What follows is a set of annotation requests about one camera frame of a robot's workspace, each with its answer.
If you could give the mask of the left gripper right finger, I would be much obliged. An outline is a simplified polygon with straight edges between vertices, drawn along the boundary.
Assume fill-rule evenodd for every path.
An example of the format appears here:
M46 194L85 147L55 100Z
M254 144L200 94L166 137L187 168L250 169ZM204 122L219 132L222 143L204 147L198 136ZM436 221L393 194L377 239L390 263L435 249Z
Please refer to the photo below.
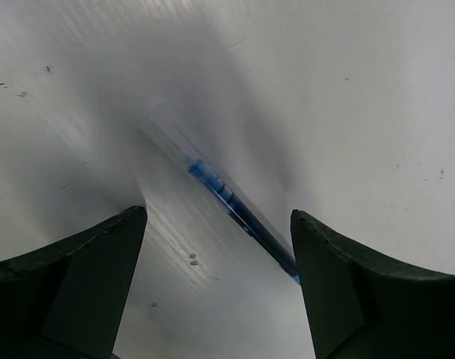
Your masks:
M317 358L455 358L455 275L362 245L308 213L291 238Z

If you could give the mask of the blue pen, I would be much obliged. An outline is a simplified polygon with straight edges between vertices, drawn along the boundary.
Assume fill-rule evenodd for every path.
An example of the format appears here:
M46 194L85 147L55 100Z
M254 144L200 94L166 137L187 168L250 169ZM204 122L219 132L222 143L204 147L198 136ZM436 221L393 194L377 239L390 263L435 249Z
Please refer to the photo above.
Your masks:
M241 191L225 181L225 176L213 166L182 128L178 113L161 102L149 110L139 127L149 138L190 177L194 178L221 204L228 216L252 237L296 283L299 270L293 251L284 238L273 229L242 198Z

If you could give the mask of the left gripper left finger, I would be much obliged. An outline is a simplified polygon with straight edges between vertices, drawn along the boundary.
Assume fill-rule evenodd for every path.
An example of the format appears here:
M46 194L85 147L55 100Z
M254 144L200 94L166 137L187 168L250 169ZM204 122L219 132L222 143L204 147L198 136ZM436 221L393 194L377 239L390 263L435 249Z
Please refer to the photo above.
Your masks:
M0 358L110 358L143 243L132 206L0 262Z

